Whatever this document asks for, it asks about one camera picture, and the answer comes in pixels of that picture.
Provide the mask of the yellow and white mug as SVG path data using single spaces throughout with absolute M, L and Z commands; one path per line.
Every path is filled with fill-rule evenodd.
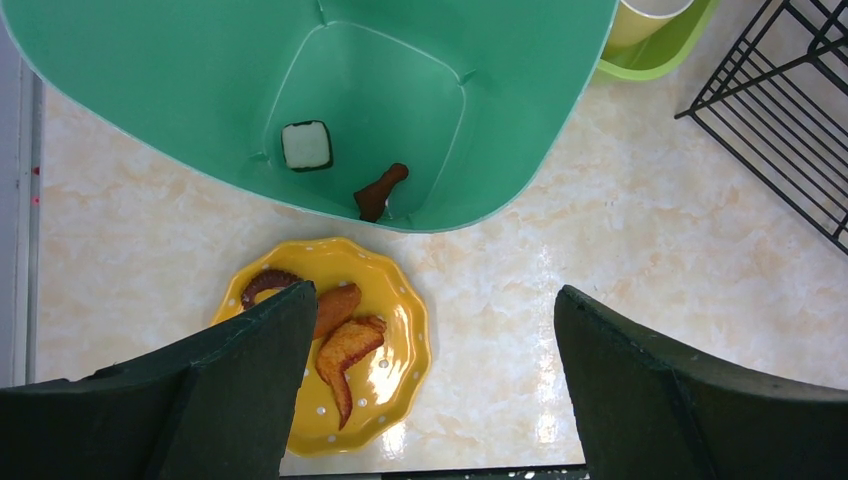
M 620 0 L 606 47 L 634 46 L 684 13 L 693 0 Z

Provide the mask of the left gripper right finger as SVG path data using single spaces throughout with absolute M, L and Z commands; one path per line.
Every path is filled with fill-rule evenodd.
M 843 479 L 847 394 L 722 360 L 573 286 L 554 327 L 594 479 Z

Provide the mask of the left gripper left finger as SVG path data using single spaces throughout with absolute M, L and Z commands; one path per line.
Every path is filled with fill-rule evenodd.
M 5 479 L 275 479 L 316 319 L 300 282 L 76 381 L 1 392 Z

